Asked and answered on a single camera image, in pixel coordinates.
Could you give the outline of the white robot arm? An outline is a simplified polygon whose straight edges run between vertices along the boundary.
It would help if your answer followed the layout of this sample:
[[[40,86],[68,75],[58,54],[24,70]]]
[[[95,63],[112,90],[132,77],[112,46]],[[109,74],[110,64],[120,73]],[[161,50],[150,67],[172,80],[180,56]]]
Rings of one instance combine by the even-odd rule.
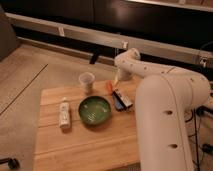
[[[194,171],[184,114],[210,98],[210,81],[177,66],[144,62],[131,48],[114,59],[118,78],[136,74],[135,117],[142,171]]]

